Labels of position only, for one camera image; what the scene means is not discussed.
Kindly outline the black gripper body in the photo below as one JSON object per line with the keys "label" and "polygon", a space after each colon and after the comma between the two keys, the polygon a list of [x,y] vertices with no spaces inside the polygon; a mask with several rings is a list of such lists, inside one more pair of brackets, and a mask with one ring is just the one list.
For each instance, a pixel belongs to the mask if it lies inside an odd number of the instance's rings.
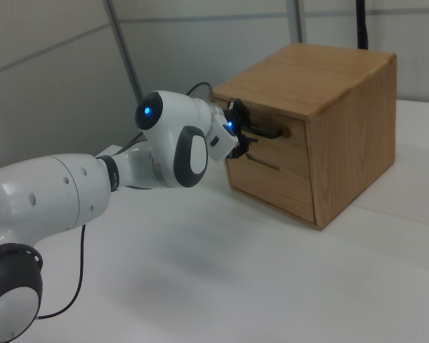
{"label": "black gripper body", "polygon": [[242,142],[242,125],[245,121],[245,111],[242,109],[227,109],[225,110],[225,118],[229,128],[238,138],[239,143]]}

